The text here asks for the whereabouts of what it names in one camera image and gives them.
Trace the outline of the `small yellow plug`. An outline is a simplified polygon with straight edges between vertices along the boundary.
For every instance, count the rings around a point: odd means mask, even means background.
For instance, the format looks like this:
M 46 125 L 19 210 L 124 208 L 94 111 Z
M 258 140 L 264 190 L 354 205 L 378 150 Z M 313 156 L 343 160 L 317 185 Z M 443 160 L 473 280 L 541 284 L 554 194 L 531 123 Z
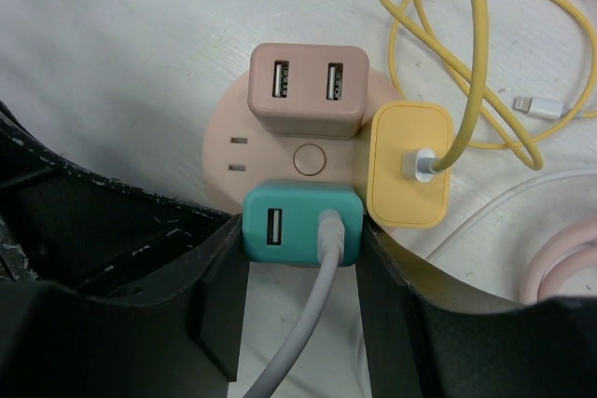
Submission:
M 372 120 L 367 210 L 382 226 L 429 228 L 448 210 L 451 172 L 432 165 L 452 143 L 452 120 L 432 103 L 393 102 Z

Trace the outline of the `pink round socket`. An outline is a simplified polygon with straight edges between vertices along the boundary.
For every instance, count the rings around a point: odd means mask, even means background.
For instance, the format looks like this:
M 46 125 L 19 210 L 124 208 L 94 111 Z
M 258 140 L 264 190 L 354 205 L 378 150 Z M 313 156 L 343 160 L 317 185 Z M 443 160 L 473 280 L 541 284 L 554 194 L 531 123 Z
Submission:
M 218 102 L 204 136 L 204 183 L 217 209 L 243 216 L 247 193 L 268 181 L 348 185 L 355 193 L 365 183 L 364 132 L 352 140 L 269 133 L 249 110 L 247 91 L 242 75 Z

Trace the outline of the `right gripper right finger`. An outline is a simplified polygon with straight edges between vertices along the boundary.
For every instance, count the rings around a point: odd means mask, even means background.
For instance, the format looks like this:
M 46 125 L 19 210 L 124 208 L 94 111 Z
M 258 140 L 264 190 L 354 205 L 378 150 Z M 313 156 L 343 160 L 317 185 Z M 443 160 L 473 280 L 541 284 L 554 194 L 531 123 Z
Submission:
M 376 397 L 592 397 L 596 302 L 523 306 L 363 226 L 356 277 Z

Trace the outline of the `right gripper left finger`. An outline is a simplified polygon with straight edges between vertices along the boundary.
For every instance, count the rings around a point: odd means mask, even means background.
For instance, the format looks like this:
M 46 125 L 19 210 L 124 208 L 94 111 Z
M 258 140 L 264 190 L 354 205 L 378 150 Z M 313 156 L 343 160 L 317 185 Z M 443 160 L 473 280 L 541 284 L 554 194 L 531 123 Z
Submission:
M 223 397 L 237 377 L 249 263 L 233 217 L 113 297 L 1 285 L 5 397 Z

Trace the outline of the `brown pink plug adapter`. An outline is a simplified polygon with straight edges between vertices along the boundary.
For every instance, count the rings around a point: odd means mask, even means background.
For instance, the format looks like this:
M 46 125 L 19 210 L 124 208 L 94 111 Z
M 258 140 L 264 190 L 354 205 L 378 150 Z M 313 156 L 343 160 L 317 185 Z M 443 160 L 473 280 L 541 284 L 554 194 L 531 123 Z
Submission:
M 263 43 L 250 57 L 247 104 L 271 133 L 348 139 L 366 112 L 368 75 L 358 47 Z

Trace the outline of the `teal plug adapter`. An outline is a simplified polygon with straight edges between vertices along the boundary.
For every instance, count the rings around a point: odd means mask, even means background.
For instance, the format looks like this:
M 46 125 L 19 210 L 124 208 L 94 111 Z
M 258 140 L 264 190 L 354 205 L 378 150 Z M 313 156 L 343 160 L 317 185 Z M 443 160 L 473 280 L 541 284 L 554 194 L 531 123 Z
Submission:
M 319 216 L 340 215 L 348 267 L 360 255 L 364 208 L 348 185 L 301 181 L 268 181 L 243 200 L 243 250 L 254 262 L 317 266 Z

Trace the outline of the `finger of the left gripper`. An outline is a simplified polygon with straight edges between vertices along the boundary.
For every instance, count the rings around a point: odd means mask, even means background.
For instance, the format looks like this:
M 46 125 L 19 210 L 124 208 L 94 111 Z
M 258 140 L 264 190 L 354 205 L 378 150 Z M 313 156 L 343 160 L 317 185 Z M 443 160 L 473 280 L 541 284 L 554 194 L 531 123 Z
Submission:
M 1 216 L 39 279 L 109 295 L 198 247 L 229 219 L 85 169 L 1 107 Z

